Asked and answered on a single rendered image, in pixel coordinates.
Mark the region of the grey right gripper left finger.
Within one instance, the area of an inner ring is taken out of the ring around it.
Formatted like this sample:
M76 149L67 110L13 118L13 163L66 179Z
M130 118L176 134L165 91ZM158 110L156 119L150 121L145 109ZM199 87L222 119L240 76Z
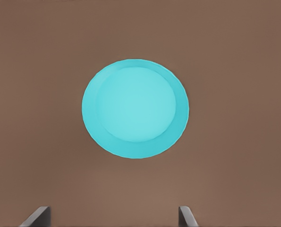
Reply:
M51 208L41 206L18 227L51 227Z

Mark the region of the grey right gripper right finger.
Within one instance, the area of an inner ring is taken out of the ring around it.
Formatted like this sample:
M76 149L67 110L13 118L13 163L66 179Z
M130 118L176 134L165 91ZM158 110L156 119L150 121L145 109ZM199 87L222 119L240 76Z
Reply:
M198 223L188 206L179 206L179 227L198 227Z

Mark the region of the turquoise round plate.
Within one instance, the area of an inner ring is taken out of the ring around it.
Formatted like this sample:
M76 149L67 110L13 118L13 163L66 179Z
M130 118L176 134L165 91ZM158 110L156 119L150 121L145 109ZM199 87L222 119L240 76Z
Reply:
M153 61L112 63L88 83L82 118L93 140L120 157L156 156L174 145L189 119L189 101L180 80Z

